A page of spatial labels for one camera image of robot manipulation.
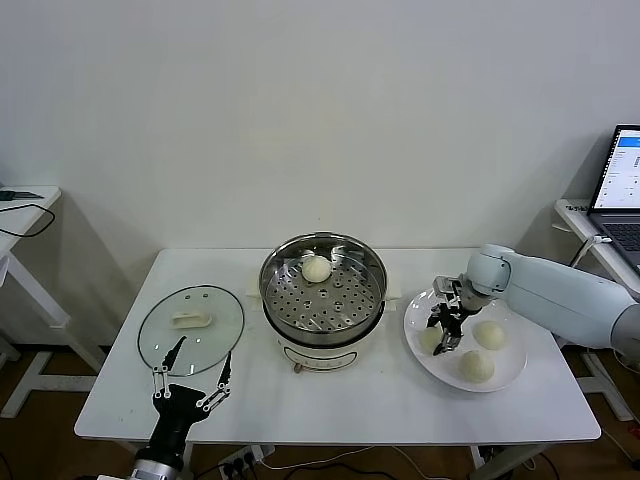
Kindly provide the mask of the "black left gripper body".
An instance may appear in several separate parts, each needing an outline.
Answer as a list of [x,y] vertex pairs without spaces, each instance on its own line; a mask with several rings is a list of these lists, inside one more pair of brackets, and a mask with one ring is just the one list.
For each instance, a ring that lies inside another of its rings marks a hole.
[[203,406],[198,405],[206,394],[178,384],[170,384],[168,393],[168,398],[162,391],[159,398],[153,399],[159,418],[147,444],[147,459],[160,463],[182,463],[191,426],[208,417]]

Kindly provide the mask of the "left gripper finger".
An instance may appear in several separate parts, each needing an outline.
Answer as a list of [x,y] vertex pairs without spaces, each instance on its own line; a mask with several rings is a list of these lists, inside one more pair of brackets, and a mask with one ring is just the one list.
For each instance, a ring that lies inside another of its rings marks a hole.
[[203,411],[211,411],[219,406],[224,400],[226,400],[231,393],[230,379],[231,379],[231,362],[232,353],[228,352],[223,368],[220,372],[215,390],[206,395],[203,399],[196,402],[196,406]]
[[176,362],[176,359],[179,355],[182,345],[186,339],[187,337],[185,335],[181,336],[177,341],[177,343],[164,356],[164,359],[162,360],[161,364],[159,366],[154,366],[152,368],[154,399],[160,399],[160,398],[169,399],[171,397],[168,376]]

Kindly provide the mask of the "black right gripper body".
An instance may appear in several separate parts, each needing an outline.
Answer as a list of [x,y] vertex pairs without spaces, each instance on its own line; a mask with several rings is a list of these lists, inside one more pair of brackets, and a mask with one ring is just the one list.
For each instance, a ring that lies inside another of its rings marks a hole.
[[446,325],[462,324],[480,311],[480,295],[466,279],[443,280],[444,305],[447,306]]

